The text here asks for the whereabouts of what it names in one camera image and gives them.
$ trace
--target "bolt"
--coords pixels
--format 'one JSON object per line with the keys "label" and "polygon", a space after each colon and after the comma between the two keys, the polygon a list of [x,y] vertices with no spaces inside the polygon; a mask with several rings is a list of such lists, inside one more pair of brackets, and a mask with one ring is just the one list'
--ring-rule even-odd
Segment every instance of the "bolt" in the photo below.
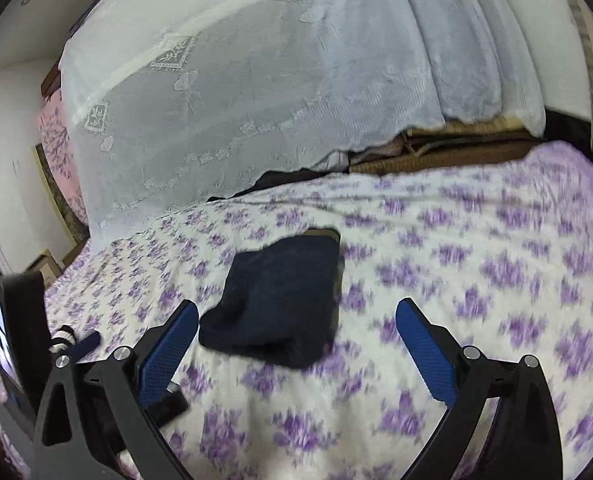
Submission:
{"label": "bolt", "polygon": [[481,357],[481,351],[476,346],[466,346],[463,349],[463,355],[471,360],[476,360]]}
{"label": "bolt", "polygon": [[523,361],[525,361],[525,365],[530,368],[536,368],[538,366],[538,359],[533,355],[526,355],[523,357]]}
{"label": "bolt", "polygon": [[68,364],[70,364],[70,358],[67,355],[62,355],[56,359],[57,368],[65,368]]}
{"label": "bolt", "polygon": [[112,352],[112,355],[117,361],[123,361],[124,359],[127,359],[131,353],[132,351],[127,346],[119,346]]}

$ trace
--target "bed sheet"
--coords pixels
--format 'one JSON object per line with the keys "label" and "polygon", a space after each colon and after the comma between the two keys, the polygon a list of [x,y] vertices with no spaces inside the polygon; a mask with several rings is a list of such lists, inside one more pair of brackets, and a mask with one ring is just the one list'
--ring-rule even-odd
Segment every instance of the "bed sheet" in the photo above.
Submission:
{"label": "bed sheet", "polygon": [[[490,358],[538,356],[564,476],[580,473],[593,456],[593,166],[564,143],[498,166],[335,175],[172,214],[86,248],[46,292],[50,327],[99,330],[90,359],[106,356],[183,298],[201,314],[215,306],[237,251],[308,226],[334,226],[344,244],[335,344],[295,371],[194,341],[175,375],[190,408],[163,434],[195,478],[400,478],[445,411],[395,330],[406,296]],[[473,467],[493,407],[455,478]]]}

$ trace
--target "pink pillow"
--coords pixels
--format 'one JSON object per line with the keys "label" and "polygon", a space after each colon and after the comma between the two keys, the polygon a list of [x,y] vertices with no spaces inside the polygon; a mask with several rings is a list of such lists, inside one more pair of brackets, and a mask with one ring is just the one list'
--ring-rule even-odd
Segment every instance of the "pink pillow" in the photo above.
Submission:
{"label": "pink pillow", "polygon": [[81,194],[79,176],[76,173],[70,137],[65,129],[64,118],[61,91],[59,89],[46,99],[46,104],[43,106],[43,111],[38,118],[41,144],[46,152],[46,159],[52,176],[67,205],[70,206],[78,219],[87,225],[88,215]]}

